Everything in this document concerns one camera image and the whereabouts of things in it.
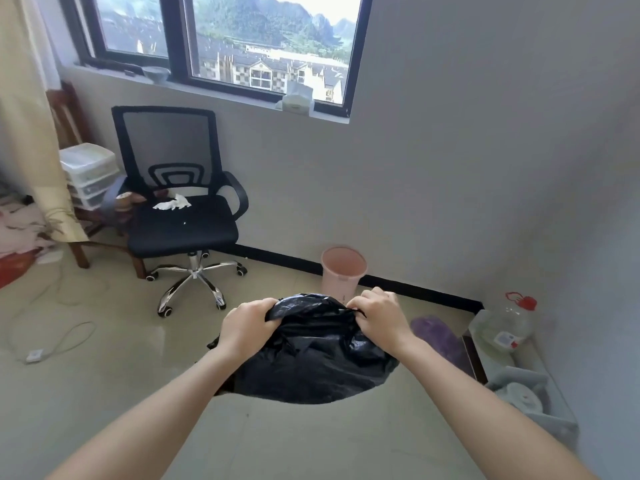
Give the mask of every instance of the beige curtain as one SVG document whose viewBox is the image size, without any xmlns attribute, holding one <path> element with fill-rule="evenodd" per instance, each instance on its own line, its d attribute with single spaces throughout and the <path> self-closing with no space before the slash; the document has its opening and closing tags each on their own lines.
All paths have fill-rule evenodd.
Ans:
<svg viewBox="0 0 640 480">
<path fill-rule="evenodd" d="M 0 0 L 0 137 L 57 241 L 87 241 L 60 167 L 45 94 L 60 88 L 42 18 L 33 0 Z"/>
</svg>

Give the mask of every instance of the black office chair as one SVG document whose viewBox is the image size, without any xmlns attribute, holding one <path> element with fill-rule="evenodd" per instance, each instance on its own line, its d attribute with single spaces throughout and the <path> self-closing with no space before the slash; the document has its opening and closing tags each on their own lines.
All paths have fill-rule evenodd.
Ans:
<svg viewBox="0 0 640 480">
<path fill-rule="evenodd" d="M 203 109 L 164 106 L 116 106 L 111 112 L 126 176 L 105 193 L 100 207 L 104 218 L 122 228 L 115 211 L 116 197 L 126 190 L 139 193 L 147 201 L 133 208 L 132 218 L 122 229 L 133 256 L 189 256 L 188 268 L 162 264 L 148 273 L 147 281 L 155 281 L 160 271 L 187 274 L 160 298 L 158 315 L 171 314 L 170 300 L 190 279 L 203 283 L 213 293 L 218 309 L 224 310 L 224 295 L 204 272 L 236 266 L 238 275 L 244 276 L 246 268 L 237 261 L 204 266 L 203 259 L 209 256 L 209 250 L 237 241 L 236 220 L 246 212 L 249 201 L 236 177 L 222 170 L 216 115 Z M 235 214 L 227 200 L 217 195 L 225 185 L 233 187 L 238 195 L 240 206 Z M 160 201 L 155 191 L 176 187 L 201 187 L 203 195 L 187 196 L 191 207 L 153 208 Z"/>
</svg>

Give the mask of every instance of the black baseboard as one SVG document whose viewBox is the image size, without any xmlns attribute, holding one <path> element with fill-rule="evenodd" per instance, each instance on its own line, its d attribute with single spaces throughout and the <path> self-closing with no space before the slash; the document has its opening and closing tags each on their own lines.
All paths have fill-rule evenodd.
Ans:
<svg viewBox="0 0 640 480">
<path fill-rule="evenodd" d="M 227 246 L 224 249 L 220 249 L 220 251 L 233 254 L 234 256 L 242 256 L 256 261 L 276 264 L 277 266 L 290 267 L 306 273 L 322 275 L 322 265 L 320 263 L 308 261 L 302 258 L 285 256 L 284 254 L 263 251 L 256 248 L 250 248 L 248 246 L 242 246 L 240 244 Z M 483 309 L 482 303 L 474 299 L 460 298 L 459 296 L 420 288 L 420 286 L 386 280 L 370 274 L 364 275 L 360 280 L 360 284 L 370 288 L 379 286 L 385 291 L 391 291 L 411 298 L 430 301 L 432 303 L 437 303 L 438 305 L 450 306 L 473 314 L 476 314 Z"/>
</svg>

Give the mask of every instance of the person's left hand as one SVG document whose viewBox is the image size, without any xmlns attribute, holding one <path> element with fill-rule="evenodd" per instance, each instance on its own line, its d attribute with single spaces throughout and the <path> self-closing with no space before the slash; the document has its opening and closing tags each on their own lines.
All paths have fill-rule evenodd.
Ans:
<svg viewBox="0 0 640 480">
<path fill-rule="evenodd" d="M 278 302 L 264 298 L 243 303 L 231 310 L 222 321 L 218 349 L 224 349 L 242 362 L 260 350 L 282 320 L 265 322 L 267 312 Z"/>
</svg>

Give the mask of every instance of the window frame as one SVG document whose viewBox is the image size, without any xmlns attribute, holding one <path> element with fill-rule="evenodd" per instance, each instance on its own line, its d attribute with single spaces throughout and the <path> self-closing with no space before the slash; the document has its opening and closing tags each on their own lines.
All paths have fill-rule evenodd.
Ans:
<svg viewBox="0 0 640 480">
<path fill-rule="evenodd" d="M 283 97 L 282 93 L 273 91 L 273 85 L 271 85 L 271 90 L 265 90 L 253 87 L 251 83 L 248 86 L 243 86 L 233 82 L 204 79 L 193 75 L 200 70 L 193 0 L 159 0 L 167 57 L 108 49 L 95 0 L 78 0 L 79 6 L 76 5 L 76 0 L 59 1 L 80 63 L 83 65 L 130 71 L 139 75 L 143 74 L 142 67 L 144 66 L 160 66 L 171 71 L 169 76 L 171 82 L 273 103 L 280 101 Z M 340 105 L 316 100 L 314 104 L 316 111 L 345 118 L 350 117 L 372 2 L 373 0 L 360 1 L 353 49 L 342 98 L 343 103 Z M 195 48 L 193 53 L 190 53 L 189 46 Z"/>
</svg>

